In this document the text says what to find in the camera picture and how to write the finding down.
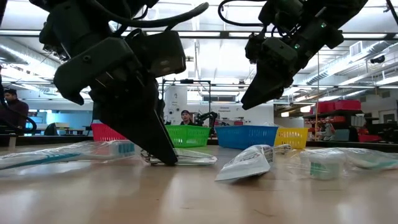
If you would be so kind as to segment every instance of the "blue basket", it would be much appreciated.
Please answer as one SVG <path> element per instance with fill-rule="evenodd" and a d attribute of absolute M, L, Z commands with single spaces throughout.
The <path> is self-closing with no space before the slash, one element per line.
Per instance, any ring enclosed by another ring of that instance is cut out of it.
<path fill-rule="evenodd" d="M 247 149 L 256 144 L 274 146 L 278 127 L 225 126 L 216 127 L 218 145 L 233 149 Z"/>

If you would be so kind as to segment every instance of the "person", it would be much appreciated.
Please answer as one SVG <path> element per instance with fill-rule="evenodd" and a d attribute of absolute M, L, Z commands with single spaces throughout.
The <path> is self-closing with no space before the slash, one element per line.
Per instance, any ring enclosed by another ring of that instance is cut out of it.
<path fill-rule="evenodd" d="M 29 112 L 29 106 L 18 100 L 18 95 L 17 91 L 13 89 L 9 90 L 4 90 L 4 98 L 7 101 L 8 107 L 24 116 L 27 116 Z M 9 111 L 5 108 L 0 107 L 0 120 L 7 121 L 8 123 L 11 123 L 15 127 L 18 127 L 20 129 L 25 128 L 26 126 L 26 118 L 23 118 L 22 116 L 19 116 L 16 113 L 13 113 L 12 111 Z"/>
<path fill-rule="evenodd" d="M 195 125 L 195 123 L 192 122 L 191 113 L 187 110 L 181 111 L 181 119 L 180 125 Z"/>

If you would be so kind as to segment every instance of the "ceiling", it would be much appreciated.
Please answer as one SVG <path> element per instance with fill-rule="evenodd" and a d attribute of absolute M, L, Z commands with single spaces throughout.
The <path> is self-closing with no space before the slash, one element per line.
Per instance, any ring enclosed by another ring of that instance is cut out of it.
<path fill-rule="evenodd" d="M 190 21 L 183 22 L 175 26 L 174 30 L 194 31 L 196 35 L 199 35 L 199 31 L 260 31 L 259 27 L 239 27 L 225 24 L 217 15 L 217 7 L 221 1 L 209 0 L 208 2 L 210 3 L 210 8 L 206 12 Z M 145 20 L 162 19 L 175 16 L 177 14 L 191 10 L 193 6 L 199 5 L 199 3 L 201 3 L 201 1 L 160 0 L 158 4 L 149 10 Z M 393 0 L 392 3 L 395 6 L 398 6 L 398 0 Z M 263 5 L 263 2 L 232 2 L 224 8 L 223 14 L 229 20 L 236 22 L 258 22 L 257 17 Z M 299 71 L 299 73 L 294 77 L 294 84 L 317 85 L 317 82 L 311 84 L 307 84 L 307 82 L 313 78 L 314 74 L 317 74 L 318 71 L 322 72 L 322 70 L 329 67 L 332 62 L 335 62 L 336 59 L 339 60 L 339 58 L 349 54 L 350 46 L 356 44 L 358 39 L 361 37 L 367 39 L 367 41 L 363 42 L 363 49 L 366 49 L 366 47 L 372 46 L 379 42 L 379 40 L 369 40 L 369 37 L 372 35 L 378 38 L 380 36 L 385 36 L 387 33 L 398 33 L 398 26 L 391 13 L 383 13 L 383 10 L 385 9 L 386 3 L 384 1 L 369 0 L 365 8 L 341 28 L 344 33 L 358 33 L 350 34 L 354 35 L 356 40 L 346 40 L 333 50 L 330 50 L 327 47 L 322 48 L 318 55 L 314 56 L 314 58 L 309 61 L 307 67 Z M 41 30 L 47 16 L 47 12 L 30 4 L 28 0 L 8 0 L 6 13 L 0 28 L 0 37 L 2 36 L 2 30 Z M 163 28 L 156 28 L 152 29 L 152 31 L 162 29 Z M 30 63 L 29 65 L 18 65 L 18 67 L 22 68 L 22 73 L 32 70 L 31 74 L 12 77 L 12 73 L 9 73 L 8 76 L 5 76 L 2 73 L 4 76 L 4 82 L 6 82 L 6 78 L 8 82 L 32 82 L 32 78 L 35 82 L 51 82 L 51 77 L 49 77 L 47 74 L 41 74 L 40 71 L 42 69 L 50 69 L 52 67 L 53 69 L 56 69 L 56 67 L 61 64 L 61 61 L 59 61 L 57 57 L 49 55 L 47 52 L 42 50 L 43 45 L 39 42 L 37 36 L 35 37 L 33 35 L 25 37 L 23 35 L 19 35 L 1 38 L 11 39 L 15 45 L 20 46 L 20 49 L 22 49 L 22 54 L 28 55 L 29 53 L 29 57 L 35 58 L 35 63 Z M 248 59 L 245 57 L 244 48 L 246 43 L 247 40 L 245 39 L 184 38 L 182 39 L 182 44 L 185 54 L 192 56 L 195 58 L 195 60 L 197 60 L 198 72 L 195 72 L 195 62 L 187 62 L 186 72 L 179 75 L 171 75 L 167 77 L 167 79 L 200 78 L 202 80 L 211 80 L 215 83 L 225 84 L 237 84 L 239 80 L 244 80 L 245 83 L 248 84 L 256 74 L 256 67 L 251 65 Z M 331 75 L 329 74 L 326 78 L 322 78 L 319 84 L 325 86 L 342 85 L 344 82 L 347 82 L 347 80 L 363 75 L 366 72 L 369 73 L 369 71 L 373 70 L 379 71 L 382 66 L 386 67 L 395 63 L 395 51 L 398 50 L 396 48 L 397 47 L 389 47 L 378 54 L 372 54 L 373 57 L 375 55 L 384 54 L 386 56 L 386 61 L 383 64 L 366 63 L 366 58 L 357 58 L 351 63 L 350 61 L 347 61 L 344 66 L 339 63 L 338 66 L 335 66 L 337 68 L 332 67 L 334 72 L 331 72 L 331 68 L 329 69 L 329 73 L 331 73 Z M 358 79 L 355 82 L 349 82 L 349 84 L 366 86 L 369 82 L 381 81 L 386 78 L 385 75 L 380 76 L 381 73 L 382 71 L 376 72 L 375 74 Z M 394 82 L 385 82 L 385 85 L 392 84 L 394 84 Z M 15 88 L 24 89 L 23 87 L 18 86 L 15 86 Z M 289 88 L 285 91 L 286 94 L 283 100 L 295 101 L 295 98 L 304 97 L 307 95 L 311 96 L 314 89 L 315 88 L 312 87 Z M 334 91 L 340 90 L 337 88 L 327 87 L 323 88 L 322 91 L 326 91 L 325 94 L 330 95 L 333 94 Z"/>

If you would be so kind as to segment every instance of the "yellow basket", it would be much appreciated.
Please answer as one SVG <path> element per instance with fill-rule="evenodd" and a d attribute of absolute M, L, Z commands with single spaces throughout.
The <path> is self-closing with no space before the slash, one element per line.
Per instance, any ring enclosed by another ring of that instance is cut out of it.
<path fill-rule="evenodd" d="M 308 128 L 278 128 L 275 146 L 290 144 L 293 149 L 305 149 Z"/>

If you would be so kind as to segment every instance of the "table surface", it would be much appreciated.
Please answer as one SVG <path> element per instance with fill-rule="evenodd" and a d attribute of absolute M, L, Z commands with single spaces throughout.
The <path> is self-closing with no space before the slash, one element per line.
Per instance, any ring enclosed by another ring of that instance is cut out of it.
<path fill-rule="evenodd" d="M 207 151 L 216 166 L 69 162 L 0 172 L 1 223 L 397 223 L 398 170 L 320 181 L 297 178 L 279 156 L 260 178 L 222 183 L 218 171 L 239 150 Z"/>

